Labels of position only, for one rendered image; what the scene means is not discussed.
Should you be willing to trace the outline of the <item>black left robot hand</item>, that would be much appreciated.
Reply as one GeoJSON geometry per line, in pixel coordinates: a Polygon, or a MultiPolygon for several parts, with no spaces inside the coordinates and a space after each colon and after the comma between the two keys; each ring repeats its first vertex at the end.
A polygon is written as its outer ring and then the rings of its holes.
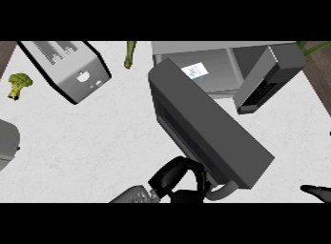
{"type": "Polygon", "coordinates": [[[158,198],[169,196],[172,203],[201,203],[210,190],[210,182],[205,179],[204,166],[191,158],[176,156],[158,169],[148,184],[158,198]],[[195,175],[195,190],[177,190],[176,187],[186,172],[192,171],[195,175]]]}

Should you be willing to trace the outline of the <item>dark grey microwave door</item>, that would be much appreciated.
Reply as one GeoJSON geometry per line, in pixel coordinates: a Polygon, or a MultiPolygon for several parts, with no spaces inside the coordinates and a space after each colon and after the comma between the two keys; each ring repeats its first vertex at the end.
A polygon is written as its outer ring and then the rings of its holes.
{"type": "Polygon", "coordinates": [[[254,186],[275,156],[169,59],[148,72],[148,82],[158,123],[203,165],[204,197],[220,200],[254,186]]]}

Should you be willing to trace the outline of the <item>white milk carton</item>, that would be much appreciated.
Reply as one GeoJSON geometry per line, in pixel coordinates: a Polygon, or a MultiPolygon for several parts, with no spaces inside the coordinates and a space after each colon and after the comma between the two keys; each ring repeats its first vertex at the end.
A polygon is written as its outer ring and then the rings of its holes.
{"type": "Polygon", "coordinates": [[[195,79],[208,73],[201,62],[192,64],[191,66],[182,68],[182,72],[188,75],[191,79],[195,79]]]}

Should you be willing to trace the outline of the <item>grey microwave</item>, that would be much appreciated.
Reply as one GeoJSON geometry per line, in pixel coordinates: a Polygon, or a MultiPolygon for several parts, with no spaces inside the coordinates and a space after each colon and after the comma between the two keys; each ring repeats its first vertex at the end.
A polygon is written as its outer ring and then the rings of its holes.
{"type": "Polygon", "coordinates": [[[256,112],[306,66],[294,41],[152,41],[152,60],[180,69],[201,62],[191,79],[213,99],[231,98],[239,114],[256,112]]]}

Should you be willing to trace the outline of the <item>grey toaster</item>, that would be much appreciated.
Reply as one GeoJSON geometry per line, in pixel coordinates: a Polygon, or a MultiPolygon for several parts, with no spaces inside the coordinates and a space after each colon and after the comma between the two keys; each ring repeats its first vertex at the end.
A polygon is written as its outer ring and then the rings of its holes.
{"type": "Polygon", "coordinates": [[[75,105],[111,79],[101,53],[87,41],[18,41],[50,87],[75,105]]]}

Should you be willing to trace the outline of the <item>green broccoli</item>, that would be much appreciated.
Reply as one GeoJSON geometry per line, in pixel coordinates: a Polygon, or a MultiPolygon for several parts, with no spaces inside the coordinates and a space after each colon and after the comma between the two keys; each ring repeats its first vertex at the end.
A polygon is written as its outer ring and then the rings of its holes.
{"type": "Polygon", "coordinates": [[[12,90],[9,92],[9,97],[13,100],[19,98],[21,89],[33,85],[33,79],[25,73],[12,74],[9,77],[9,82],[12,84],[12,90]]]}

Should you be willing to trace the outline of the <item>green plant leaves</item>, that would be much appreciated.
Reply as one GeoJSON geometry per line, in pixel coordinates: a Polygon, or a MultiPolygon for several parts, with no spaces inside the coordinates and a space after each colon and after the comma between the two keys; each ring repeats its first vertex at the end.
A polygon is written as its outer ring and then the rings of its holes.
{"type": "Polygon", "coordinates": [[[322,48],[325,48],[331,45],[331,41],[325,41],[307,49],[306,48],[307,43],[309,43],[309,41],[296,41],[296,45],[297,45],[299,49],[302,50],[304,56],[307,56],[310,53],[313,53],[315,51],[321,50],[322,48]]]}

